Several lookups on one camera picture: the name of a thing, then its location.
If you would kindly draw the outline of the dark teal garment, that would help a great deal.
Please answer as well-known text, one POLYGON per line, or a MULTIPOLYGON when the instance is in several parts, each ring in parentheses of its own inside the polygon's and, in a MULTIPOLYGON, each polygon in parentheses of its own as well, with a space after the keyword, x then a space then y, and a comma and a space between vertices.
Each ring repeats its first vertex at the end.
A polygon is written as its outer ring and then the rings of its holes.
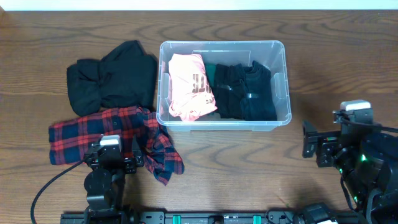
POLYGON ((246 121, 277 121, 271 92, 271 71, 257 61, 244 67, 244 96, 240 101, 246 121))

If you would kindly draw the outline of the pink printed t-shirt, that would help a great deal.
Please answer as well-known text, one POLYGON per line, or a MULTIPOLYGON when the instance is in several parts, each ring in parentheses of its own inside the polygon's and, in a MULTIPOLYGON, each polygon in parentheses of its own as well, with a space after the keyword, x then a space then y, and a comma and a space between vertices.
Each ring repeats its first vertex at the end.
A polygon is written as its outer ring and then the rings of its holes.
POLYGON ((169 75, 172 82, 170 115, 182 121, 195 121, 217 110, 200 54, 173 54, 169 75))

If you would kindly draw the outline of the green garment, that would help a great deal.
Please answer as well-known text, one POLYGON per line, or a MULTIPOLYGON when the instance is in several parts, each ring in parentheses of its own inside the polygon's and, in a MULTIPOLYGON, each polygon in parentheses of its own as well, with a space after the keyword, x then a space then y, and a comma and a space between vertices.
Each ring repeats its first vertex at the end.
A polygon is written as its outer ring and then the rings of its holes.
POLYGON ((206 70, 206 77, 208 83, 212 88, 214 88, 216 86, 215 85, 216 65, 205 65, 205 70, 206 70))

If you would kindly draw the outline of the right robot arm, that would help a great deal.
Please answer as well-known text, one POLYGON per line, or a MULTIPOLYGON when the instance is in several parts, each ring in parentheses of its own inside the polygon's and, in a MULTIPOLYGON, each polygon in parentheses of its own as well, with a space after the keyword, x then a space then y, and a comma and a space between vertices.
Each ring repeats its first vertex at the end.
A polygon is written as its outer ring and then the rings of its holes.
POLYGON ((367 223, 397 223, 397 130, 375 123, 371 108, 333 115, 338 131, 303 121, 303 157, 339 171, 349 208, 367 223))

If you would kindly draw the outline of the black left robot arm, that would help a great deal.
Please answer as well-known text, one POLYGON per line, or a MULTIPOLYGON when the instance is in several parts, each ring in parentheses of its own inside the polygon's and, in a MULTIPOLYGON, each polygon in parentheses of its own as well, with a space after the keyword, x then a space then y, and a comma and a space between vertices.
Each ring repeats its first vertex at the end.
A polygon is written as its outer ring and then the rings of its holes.
POLYGON ((125 176, 136 173, 144 160, 136 137, 130 145, 132 156, 124 156, 121 149, 119 135, 101 136, 85 154, 85 162, 92 169, 84 181, 90 220, 127 219, 127 210, 122 205, 125 176))

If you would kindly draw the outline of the red plaid flannel shirt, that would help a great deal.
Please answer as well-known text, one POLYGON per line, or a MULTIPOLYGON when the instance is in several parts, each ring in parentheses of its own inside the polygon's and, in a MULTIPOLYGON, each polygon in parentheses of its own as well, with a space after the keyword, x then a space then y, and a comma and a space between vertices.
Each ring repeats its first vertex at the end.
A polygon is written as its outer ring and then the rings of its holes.
POLYGON ((112 108, 49 126, 50 163, 62 165, 82 160, 102 135, 118 135, 121 153, 128 158, 134 157, 132 143, 136 140, 144 166, 164 185, 172 174, 185 171, 167 128, 157 122, 155 112, 141 106, 112 108))

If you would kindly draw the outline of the black folded garment on table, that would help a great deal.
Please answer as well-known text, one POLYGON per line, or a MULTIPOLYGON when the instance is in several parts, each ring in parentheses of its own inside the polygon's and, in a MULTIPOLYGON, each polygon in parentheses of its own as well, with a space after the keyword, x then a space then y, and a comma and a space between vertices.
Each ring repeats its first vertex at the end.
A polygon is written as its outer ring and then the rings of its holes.
POLYGON ((101 108, 142 106, 153 110, 158 63, 136 40, 123 42, 102 59, 79 59, 67 68, 72 110, 87 116, 101 108))

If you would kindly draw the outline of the clear plastic storage bin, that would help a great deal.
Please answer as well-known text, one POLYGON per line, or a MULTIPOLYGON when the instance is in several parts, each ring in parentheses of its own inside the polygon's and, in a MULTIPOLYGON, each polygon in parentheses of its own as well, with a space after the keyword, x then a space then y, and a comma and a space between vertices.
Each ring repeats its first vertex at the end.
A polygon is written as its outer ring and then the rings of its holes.
POLYGON ((157 121, 172 131, 193 130, 249 130, 272 131, 285 126, 292 119, 285 47, 278 40, 254 41, 176 41, 162 43, 159 51, 159 78, 157 94, 157 121), (277 121, 245 121, 222 119, 216 113, 207 114, 188 122, 169 113, 172 83, 169 77, 169 61, 174 54, 200 54, 206 65, 252 65, 259 62, 271 71, 272 100, 277 121))

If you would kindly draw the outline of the black folded garment in bin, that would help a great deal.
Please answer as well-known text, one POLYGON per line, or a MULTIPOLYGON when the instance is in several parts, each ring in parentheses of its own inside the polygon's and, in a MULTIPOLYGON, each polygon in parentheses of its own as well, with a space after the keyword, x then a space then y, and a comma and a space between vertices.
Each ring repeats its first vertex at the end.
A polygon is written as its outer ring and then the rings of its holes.
POLYGON ((212 91, 221 118, 243 119, 240 102, 245 94, 244 76, 241 64, 216 65, 212 91))

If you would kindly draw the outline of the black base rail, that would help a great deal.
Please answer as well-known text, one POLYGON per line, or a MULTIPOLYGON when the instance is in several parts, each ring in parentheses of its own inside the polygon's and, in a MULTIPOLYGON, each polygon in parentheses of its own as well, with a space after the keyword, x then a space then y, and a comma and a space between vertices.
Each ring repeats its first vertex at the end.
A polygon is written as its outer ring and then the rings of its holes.
POLYGON ((170 213, 161 211, 64 213, 61 224, 118 223, 118 224, 288 224, 288 223, 367 223, 355 212, 335 213, 318 208, 306 212, 269 210, 265 213, 170 213))

